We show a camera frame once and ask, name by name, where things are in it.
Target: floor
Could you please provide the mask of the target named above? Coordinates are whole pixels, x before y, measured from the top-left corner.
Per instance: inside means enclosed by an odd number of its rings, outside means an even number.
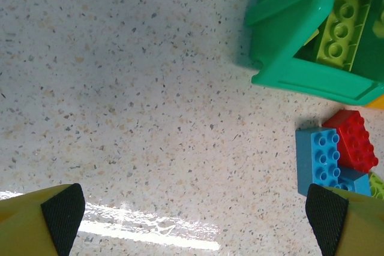
[[[250,84],[252,1],[0,0],[0,196],[80,183],[72,255],[320,255],[294,133],[343,106]]]

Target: speckled floor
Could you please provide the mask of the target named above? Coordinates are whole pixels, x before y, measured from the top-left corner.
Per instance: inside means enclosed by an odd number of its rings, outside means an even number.
[[[250,84],[250,1],[0,0],[1,195],[79,182],[72,255],[320,255],[294,132],[342,105]]]

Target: red lego brick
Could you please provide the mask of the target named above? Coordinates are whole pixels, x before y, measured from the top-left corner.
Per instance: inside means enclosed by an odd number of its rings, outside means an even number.
[[[370,134],[364,127],[364,118],[354,110],[340,110],[328,119],[323,127],[336,128],[340,141],[337,149],[340,152],[338,165],[368,173],[378,165],[374,155]]]

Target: green plastic bin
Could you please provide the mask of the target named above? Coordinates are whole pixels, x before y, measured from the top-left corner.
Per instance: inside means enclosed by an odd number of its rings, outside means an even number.
[[[252,83],[364,106],[384,94],[384,39],[373,32],[383,0],[372,0],[351,72],[312,61],[303,44],[330,14],[334,0],[258,0],[245,23],[250,57],[260,64]]]

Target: blue lego brick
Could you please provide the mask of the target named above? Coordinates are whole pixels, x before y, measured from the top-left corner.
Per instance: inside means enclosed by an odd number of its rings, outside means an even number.
[[[337,161],[340,153],[337,143],[340,137],[336,129],[317,127],[296,131],[296,162],[298,192],[307,195],[312,183],[340,188],[340,169]]]
[[[338,183],[341,189],[352,191],[358,194],[371,196],[371,188],[368,174],[354,169],[339,167],[340,176]]]

